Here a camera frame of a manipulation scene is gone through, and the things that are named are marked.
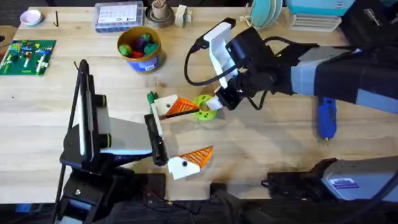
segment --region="white sticker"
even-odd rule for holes
[[[344,2],[338,2],[338,3],[336,4],[336,9],[342,9],[342,8],[344,8],[344,5],[345,5]]]
[[[351,178],[331,179],[329,182],[335,189],[358,189],[359,186]]]
[[[152,70],[154,68],[155,68],[155,65],[151,65],[151,66],[145,67],[145,71],[149,71],[149,70]]]
[[[137,20],[137,5],[102,6],[99,9],[98,23],[135,22]]]

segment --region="blue handle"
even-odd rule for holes
[[[327,97],[318,97],[318,135],[321,139],[335,137],[336,100]]]

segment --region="wooden table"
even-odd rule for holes
[[[38,10],[46,17],[43,23],[21,25],[15,39],[55,39],[57,44],[43,77],[0,77],[0,203],[54,201],[76,80],[74,60],[89,62],[96,91],[108,97],[110,116],[143,123],[149,112],[146,94],[151,90],[188,99],[213,92],[217,84],[201,88],[185,81],[185,54],[197,37],[219,21],[244,12],[243,8],[191,8],[193,23],[186,28],[157,30],[167,54],[165,65],[152,75],[138,75],[119,56],[119,34],[93,30],[92,7]],[[59,27],[52,24],[56,10]],[[245,23],[238,22],[232,33],[245,28]],[[289,31],[284,16],[260,34],[321,45],[346,43],[338,32]],[[272,43],[274,50],[283,46]],[[196,81],[215,74],[208,51],[191,56],[189,74]],[[398,116],[338,102],[338,131],[326,147],[317,140],[315,105],[313,97],[276,94],[267,96],[261,111],[243,100],[236,110],[222,110],[213,121],[199,122],[192,115],[163,121],[170,157],[215,146],[212,159],[199,174],[181,180],[167,174],[168,198],[207,198],[212,181],[227,182],[229,191],[241,198],[268,198],[260,181],[269,171],[308,170],[329,157],[367,159],[398,153]],[[151,158],[128,166],[137,172],[168,173],[166,167],[153,165]]]

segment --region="teal box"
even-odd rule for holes
[[[343,16],[355,0],[286,0],[293,14]]]

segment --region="black cord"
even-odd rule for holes
[[[197,224],[197,222],[195,221],[195,219],[193,219],[192,213],[189,213],[189,215],[191,216],[191,221],[192,221],[192,223],[193,223],[193,224]]]
[[[267,37],[267,38],[265,38],[264,40],[262,40],[262,42],[263,42],[263,43],[267,43],[268,41],[272,41],[272,40],[278,40],[278,41],[281,41],[281,42],[283,42],[283,43],[285,43],[285,44],[300,44],[300,43],[297,43],[297,42],[288,40],[288,39],[286,39],[286,38],[283,38],[283,37],[276,37],[276,36]]]
[[[72,129],[73,120],[75,119],[75,110],[76,110],[77,96],[78,96],[78,90],[79,90],[79,86],[80,86],[79,68],[77,67],[76,62],[73,62],[73,63],[75,64],[75,67],[78,70],[78,74],[77,74],[77,78],[76,78],[75,92],[73,94],[72,109],[71,109],[70,117],[69,117],[68,131]],[[58,204],[59,204],[60,198],[61,198],[63,179],[65,177],[66,168],[67,168],[66,165],[62,164],[60,177],[58,179],[58,189],[57,189],[57,196],[55,197],[54,211],[53,211],[53,214],[52,214],[52,217],[51,217],[52,223],[54,223],[55,219],[57,218]]]
[[[161,213],[166,213],[166,214],[172,214],[172,213],[176,213],[176,212],[187,211],[186,209],[183,209],[183,210],[175,210],[175,211],[163,211],[163,210],[159,210],[159,209],[157,209],[157,208],[153,208],[153,207],[149,206],[148,204],[146,204],[146,203],[144,203],[144,202],[142,202],[142,204],[143,204],[143,206],[145,206],[145,207],[147,207],[147,208],[149,208],[149,209],[151,209],[151,210],[153,210],[153,211],[161,212]]]
[[[223,77],[227,76],[229,73],[231,73],[233,70],[235,70],[237,68],[236,65],[234,65],[231,68],[225,70],[225,72],[223,72],[223,73],[221,73],[221,74],[219,74],[219,75],[217,75],[217,76],[215,76],[215,77],[213,77],[213,78],[211,78],[209,80],[206,80],[206,81],[203,81],[203,82],[194,82],[188,76],[188,61],[189,61],[189,58],[190,58],[190,56],[191,56],[191,54],[193,52],[194,51],[191,48],[189,50],[187,56],[185,57],[185,63],[184,63],[184,76],[185,76],[185,79],[187,80],[187,82],[189,84],[191,84],[193,86],[203,86],[203,85],[208,85],[210,83],[218,81],[220,78],[223,78]]]
[[[255,104],[255,102],[252,100],[252,98],[247,97],[247,99],[249,100],[250,104],[254,107],[254,109],[261,110],[262,106],[264,105],[264,100],[266,99],[266,95],[267,95],[267,91],[264,90],[264,92],[262,92],[259,106],[257,106]]]
[[[298,44],[298,43],[296,43],[296,42],[294,42],[294,41],[285,39],[285,38],[283,38],[283,37],[268,37],[268,38],[265,38],[265,39],[263,40],[263,42],[266,43],[266,42],[272,41],[272,40],[278,40],[278,41],[281,41],[281,42],[286,43],[286,44]],[[219,74],[219,75],[217,75],[217,76],[215,76],[215,77],[213,77],[213,78],[211,78],[211,79],[209,79],[209,80],[206,80],[206,81],[203,81],[203,82],[194,82],[194,81],[192,81],[192,80],[189,78],[189,76],[188,76],[188,62],[189,62],[189,58],[190,58],[191,54],[194,53],[194,52],[196,52],[196,51],[199,50],[199,49],[200,49],[199,46],[196,46],[196,44],[195,44],[194,46],[191,47],[191,49],[189,50],[187,56],[185,57],[185,63],[184,63],[184,76],[185,76],[185,79],[187,80],[187,82],[188,82],[189,84],[191,84],[191,85],[193,85],[193,86],[208,85],[208,84],[210,84],[210,83],[213,83],[213,82],[215,82],[215,81],[218,81],[220,78],[223,78],[223,77],[227,76],[227,75],[228,75],[229,73],[231,73],[233,70],[237,69],[237,66],[234,65],[234,66],[232,66],[231,68],[227,69],[225,72],[223,72],[223,73],[221,73],[221,74]]]

